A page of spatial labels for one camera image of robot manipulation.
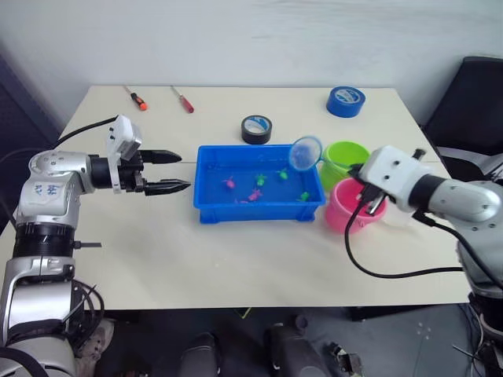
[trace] orange screwdriver handle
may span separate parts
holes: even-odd
[[[136,93],[131,93],[131,99],[143,112],[149,108],[145,101],[143,101]]]
[[[194,107],[190,104],[190,102],[183,96],[180,96],[180,103],[186,112],[192,114],[194,112]]]

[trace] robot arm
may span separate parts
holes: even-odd
[[[0,339],[2,346],[31,354],[49,375],[75,375],[72,347],[61,335],[82,314],[75,308],[83,310],[84,297],[73,280],[73,251],[86,246],[74,240],[80,196],[107,188],[150,196],[190,186],[178,179],[146,181],[144,163],[182,158],[169,151],[141,151],[140,145],[139,129],[119,115],[109,129],[106,158],[46,151],[30,160],[0,298]],[[0,376],[24,373],[19,364],[0,359]]]
[[[446,219],[468,241],[479,259],[498,281],[503,280],[503,187],[491,181],[462,182],[431,174],[418,155],[385,146],[372,153],[356,178],[381,190],[369,205],[375,210],[385,195],[400,210],[431,212]],[[486,331],[503,340],[503,290],[461,245],[457,253],[474,298],[482,311]]]

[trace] blue tape roll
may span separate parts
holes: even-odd
[[[350,86],[337,86],[330,90],[327,110],[341,118],[353,118],[358,115],[365,103],[365,94]]]

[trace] blue plastic tray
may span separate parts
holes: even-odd
[[[299,172],[288,164],[291,145],[203,145],[197,153],[194,207],[200,221],[281,220],[313,221],[314,212],[325,204],[317,170]],[[279,172],[286,169],[288,179]],[[258,175],[266,176],[262,187]],[[232,177],[234,188],[225,180]],[[248,200],[254,189],[262,196]],[[307,201],[300,201],[303,192]]]

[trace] beige table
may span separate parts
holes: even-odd
[[[274,123],[271,143],[305,134],[326,144],[354,140],[368,149],[390,144],[407,152],[425,148],[426,164],[446,172],[392,89],[363,89],[361,114],[340,119],[324,108],[329,89],[181,88],[196,111],[186,114],[167,87],[134,88],[149,104],[137,110],[118,86],[94,86],[65,132],[122,113],[141,127],[143,148],[166,148],[186,162],[147,166],[150,180],[193,181],[199,145],[243,144],[240,121],[262,114]],[[64,150],[105,152],[107,127],[90,130]],[[243,306],[378,306],[463,302],[469,292],[462,273],[403,280],[366,276],[349,261],[343,237],[330,232],[323,210],[313,223],[244,221],[201,225],[193,188],[169,196],[113,195],[100,190],[82,197],[76,236],[101,241],[102,249],[76,251],[77,277],[97,284],[109,309]],[[13,230],[0,238],[2,260],[10,257]],[[381,221],[351,237],[356,258],[380,273],[458,265],[455,241],[411,222]]]

